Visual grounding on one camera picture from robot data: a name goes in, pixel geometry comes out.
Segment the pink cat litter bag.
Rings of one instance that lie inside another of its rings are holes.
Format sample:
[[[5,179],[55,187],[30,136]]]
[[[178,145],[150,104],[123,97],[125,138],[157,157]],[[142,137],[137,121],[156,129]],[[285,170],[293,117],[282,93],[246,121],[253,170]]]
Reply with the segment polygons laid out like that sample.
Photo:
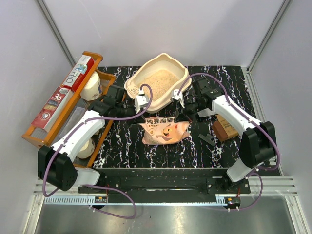
[[[142,139],[145,145],[176,144],[187,138],[190,133],[188,121],[174,122],[174,117],[149,117],[140,126],[144,129]]]

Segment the grey metal scoop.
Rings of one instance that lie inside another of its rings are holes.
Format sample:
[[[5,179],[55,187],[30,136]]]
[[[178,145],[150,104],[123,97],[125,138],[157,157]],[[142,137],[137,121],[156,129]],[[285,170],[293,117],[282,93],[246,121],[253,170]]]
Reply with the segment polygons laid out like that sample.
[[[204,110],[197,112],[197,114],[199,117],[210,117],[216,115],[217,113],[210,110],[209,108],[206,108]]]

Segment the grey bag clip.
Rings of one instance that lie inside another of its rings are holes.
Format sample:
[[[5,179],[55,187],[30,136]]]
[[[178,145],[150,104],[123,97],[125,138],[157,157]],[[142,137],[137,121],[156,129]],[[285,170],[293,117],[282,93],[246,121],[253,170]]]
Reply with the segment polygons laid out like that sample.
[[[213,141],[213,136],[210,135],[210,134],[206,134],[206,135],[203,135],[203,134],[199,134],[198,137],[205,141],[206,143],[208,143],[209,145],[215,147],[216,146],[216,143]]]

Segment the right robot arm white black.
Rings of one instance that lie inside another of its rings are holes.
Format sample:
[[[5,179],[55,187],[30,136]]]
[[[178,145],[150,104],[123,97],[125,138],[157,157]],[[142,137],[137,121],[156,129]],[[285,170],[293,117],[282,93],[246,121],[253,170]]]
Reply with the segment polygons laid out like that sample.
[[[192,121],[195,116],[207,117],[211,113],[222,116],[238,132],[241,143],[238,160],[227,169],[222,178],[222,189],[233,193],[239,182],[250,175],[257,167],[278,155],[275,127],[262,122],[241,109],[226,94],[224,89],[213,89],[205,78],[193,82],[195,100],[186,103],[181,89],[171,92],[171,100],[179,101],[182,112],[176,122]]]

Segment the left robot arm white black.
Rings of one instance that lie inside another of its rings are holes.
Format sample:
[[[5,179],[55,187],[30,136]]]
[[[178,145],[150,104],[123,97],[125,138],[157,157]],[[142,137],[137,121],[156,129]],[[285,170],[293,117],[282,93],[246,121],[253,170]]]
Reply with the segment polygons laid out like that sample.
[[[42,179],[42,193],[46,185],[55,186],[56,190],[67,191],[73,186],[89,186],[95,193],[105,189],[105,180],[100,172],[92,168],[74,166],[73,162],[82,147],[92,136],[102,129],[106,121],[130,120],[135,123],[144,120],[143,114],[152,103],[152,94],[145,94],[140,87],[132,105],[124,102],[126,90],[111,85],[106,94],[92,101],[79,122],[52,146],[41,146],[38,150],[38,177]]]

